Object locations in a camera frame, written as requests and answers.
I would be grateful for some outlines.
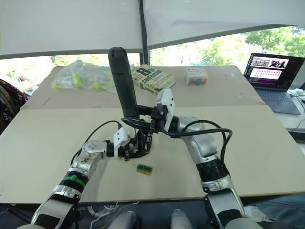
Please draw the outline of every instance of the white tent canopy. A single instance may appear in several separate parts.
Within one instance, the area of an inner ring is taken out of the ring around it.
[[[144,0],[148,46],[305,24],[304,0]],[[0,0],[0,57],[122,46],[141,52],[138,0]]]
[[[0,55],[142,49],[137,0],[0,1]]]

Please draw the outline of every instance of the plastic bag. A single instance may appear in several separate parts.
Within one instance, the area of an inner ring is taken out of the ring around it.
[[[51,87],[56,90],[79,89],[87,92],[107,90],[116,94],[110,67],[84,63],[81,60],[61,69]]]

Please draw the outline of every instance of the green band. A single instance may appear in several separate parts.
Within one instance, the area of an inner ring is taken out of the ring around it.
[[[65,177],[64,180],[72,180],[72,181],[75,181],[75,182],[81,184],[83,187],[86,186],[86,184],[82,180],[77,178],[77,175],[72,175],[72,177]]]

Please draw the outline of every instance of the black handle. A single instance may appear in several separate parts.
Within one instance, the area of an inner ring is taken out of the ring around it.
[[[135,98],[132,74],[125,49],[122,47],[113,47],[109,49],[108,60],[124,117],[139,118],[139,109]]]

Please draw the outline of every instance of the white table surface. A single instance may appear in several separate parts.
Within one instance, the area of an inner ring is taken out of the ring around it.
[[[209,79],[204,86],[186,86],[185,67],[159,68],[177,77],[172,88],[175,115],[209,119],[233,130],[225,161],[241,196],[305,190],[304,182],[299,182],[305,157],[236,66],[205,67]],[[115,94],[52,90],[59,69],[53,69],[0,135],[2,203],[44,201],[89,133],[105,121],[122,117]],[[155,105],[154,95],[135,90],[138,104]],[[110,124],[92,139],[111,139],[115,130],[116,125]],[[221,135],[214,137],[220,149]],[[152,166],[152,175],[137,173],[138,163]],[[199,180],[184,143],[158,134],[153,136],[149,155],[128,162],[110,159],[102,179],[98,170],[81,201],[201,198]]]
[[[241,196],[305,190],[305,156],[268,106],[177,108],[231,128],[225,155]],[[121,109],[24,109],[0,135],[0,202],[41,203],[64,177],[71,157],[99,124],[121,117]],[[109,124],[93,140],[111,139]],[[214,134],[218,149],[221,134]],[[136,172],[138,163],[152,175]],[[104,176],[95,173],[82,202],[134,199],[201,198],[198,172],[182,140],[153,135],[149,155],[125,162],[109,159]]]
[[[209,75],[206,85],[187,86],[184,75],[187,67],[157,67],[176,77],[172,87],[176,107],[258,105],[264,104],[253,87],[236,66],[205,66]],[[56,67],[33,93],[22,109],[53,108],[120,108],[119,98],[110,92],[56,91],[51,88]],[[155,106],[156,96],[135,87],[140,105]]]

